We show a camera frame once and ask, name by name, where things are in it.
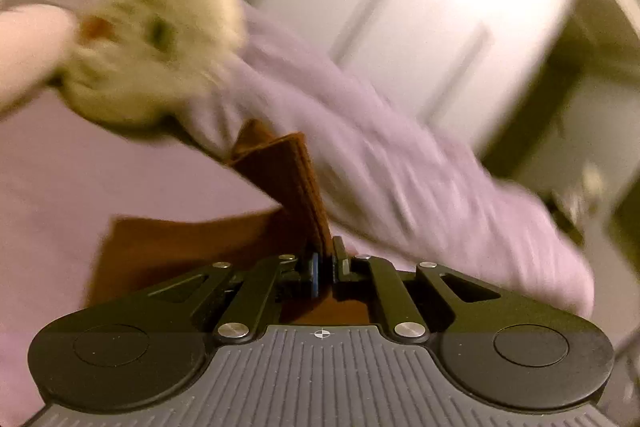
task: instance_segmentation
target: bed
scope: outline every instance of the bed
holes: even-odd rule
[[[73,13],[86,0],[6,0],[5,9],[34,1]],[[396,112],[369,84],[244,10],[248,41],[227,87],[193,100],[173,126],[106,129],[66,107],[55,85],[35,87],[0,114],[3,427],[42,405],[28,345],[41,327],[86,303],[100,256],[174,248],[205,262],[207,223],[277,206],[219,162],[248,118],[279,136],[305,133],[332,233],[351,253],[386,257],[399,269],[447,264],[590,314],[590,267],[535,196],[492,180],[468,147]],[[129,218],[181,231],[127,228]]]

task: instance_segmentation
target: plush toy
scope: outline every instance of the plush toy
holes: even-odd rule
[[[63,94],[89,120],[148,126],[212,89],[243,36],[239,0],[98,0],[81,15]]]

